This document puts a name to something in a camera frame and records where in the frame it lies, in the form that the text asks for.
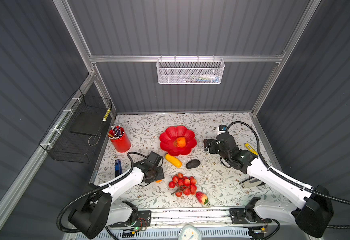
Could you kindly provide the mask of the yellow fake corn cob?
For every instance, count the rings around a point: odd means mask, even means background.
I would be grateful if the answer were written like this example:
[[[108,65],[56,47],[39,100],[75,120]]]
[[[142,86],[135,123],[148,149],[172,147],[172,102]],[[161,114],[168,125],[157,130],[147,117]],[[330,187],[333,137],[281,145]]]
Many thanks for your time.
[[[181,168],[183,163],[176,157],[171,156],[170,154],[166,154],[165,155],[165,159],[171,163],[172,165],[174,165],[176,168]]]

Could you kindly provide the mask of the dark fake avocado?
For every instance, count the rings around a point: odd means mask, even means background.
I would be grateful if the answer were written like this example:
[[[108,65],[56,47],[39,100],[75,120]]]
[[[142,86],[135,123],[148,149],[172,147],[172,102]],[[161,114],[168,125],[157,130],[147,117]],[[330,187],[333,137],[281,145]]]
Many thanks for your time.
[[[200,160],[198,159],[192,159],[186,164],[186,169],[194,169],[197,168],[201,165]]]

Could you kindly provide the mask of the red fake grape bunch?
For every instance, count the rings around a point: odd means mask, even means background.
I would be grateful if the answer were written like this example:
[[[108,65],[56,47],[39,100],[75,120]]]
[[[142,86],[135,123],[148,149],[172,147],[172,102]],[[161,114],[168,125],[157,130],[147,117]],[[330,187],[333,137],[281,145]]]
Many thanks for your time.
[[[170,190],[173,190],[171,195],[175,195],[176,197],[180,198],[182,196],[196,195],[198,190],[197,183],[198,181],[195,177],[187,177],[182,173],[178,173],[172,177],[168,187]]]

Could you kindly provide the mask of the orange fake persimmon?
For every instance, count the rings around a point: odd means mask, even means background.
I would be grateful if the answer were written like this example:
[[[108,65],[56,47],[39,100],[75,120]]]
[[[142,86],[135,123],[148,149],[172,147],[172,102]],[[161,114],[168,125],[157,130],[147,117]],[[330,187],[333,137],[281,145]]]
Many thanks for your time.
[[[185,137],[178,137],[173,144],[177,148],[185,148],[187,146],[187,140]]]

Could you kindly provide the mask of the red fake strawberry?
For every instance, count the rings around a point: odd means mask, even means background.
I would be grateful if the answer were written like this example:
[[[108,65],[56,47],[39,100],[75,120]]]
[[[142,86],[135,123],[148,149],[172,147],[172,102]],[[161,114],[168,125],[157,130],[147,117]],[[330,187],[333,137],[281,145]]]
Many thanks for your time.
[[[209,198],[207,197],[206,194],[204,194],[202,192],[196,192],[196,198],[197,198],[198,202],[204,206],[210,204]]]

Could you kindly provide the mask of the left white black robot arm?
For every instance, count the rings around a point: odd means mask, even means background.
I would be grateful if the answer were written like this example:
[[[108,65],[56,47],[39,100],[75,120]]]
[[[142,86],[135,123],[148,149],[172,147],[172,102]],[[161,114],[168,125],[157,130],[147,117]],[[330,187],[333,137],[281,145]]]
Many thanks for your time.
[[[128,202],[115,203],[122,194],[135,186],[148,186],[164,179],[163,157],[155,152],[134,162],[135,152],[127,153],[131,167],[125,173],[100,186],[89,184],[79,197],[68,203],[58,214],[57,228],[64,233],[82,233],[88,239],[97,237],[103,229],[115,224],[133,226],[138,208]]]

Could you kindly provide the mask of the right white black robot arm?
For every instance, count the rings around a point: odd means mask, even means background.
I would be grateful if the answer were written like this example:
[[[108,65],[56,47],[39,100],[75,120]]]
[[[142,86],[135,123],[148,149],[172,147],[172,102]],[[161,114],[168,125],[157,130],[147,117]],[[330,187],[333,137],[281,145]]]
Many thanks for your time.
[[[330,224],[334,216],[332,203],[350,206],[350,201],[331,196],[321,185],[314,188],[270,166],[260,152],[260,139],[255,131],[252,132],[256,138],[257,153],[239,149],[235,138],[229,133],[232,126],[233,124],[220,125],[215,139],[204,140],[204,150],[219,155],[226,168],[239,170],[265,183],[290,201],[283,205],[252,198],[244,209],[249,223],[260,219],[292,223],[314,238],[321,238],[326,229],[350,229],[350,225]]]

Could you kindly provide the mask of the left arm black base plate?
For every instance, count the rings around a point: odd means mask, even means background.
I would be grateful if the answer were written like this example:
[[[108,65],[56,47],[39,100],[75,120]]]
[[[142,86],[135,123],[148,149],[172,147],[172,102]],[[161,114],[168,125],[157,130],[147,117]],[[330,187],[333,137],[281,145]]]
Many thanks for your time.
[[[151,224],[152,211],[137,211],[132,213],[131,217],[126,222],[119,222],[110,225],[111,228],[134,228],[134,227],[149,227]]]

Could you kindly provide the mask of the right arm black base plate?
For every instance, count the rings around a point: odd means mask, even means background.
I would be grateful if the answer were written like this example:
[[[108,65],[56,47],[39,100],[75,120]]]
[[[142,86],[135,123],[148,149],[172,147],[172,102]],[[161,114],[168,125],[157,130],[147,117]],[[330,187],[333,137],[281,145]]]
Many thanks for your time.
[[[272,220],[261,219],[254,211],[246,210],[245,208],[229,209],[232,224],[270,224]]]

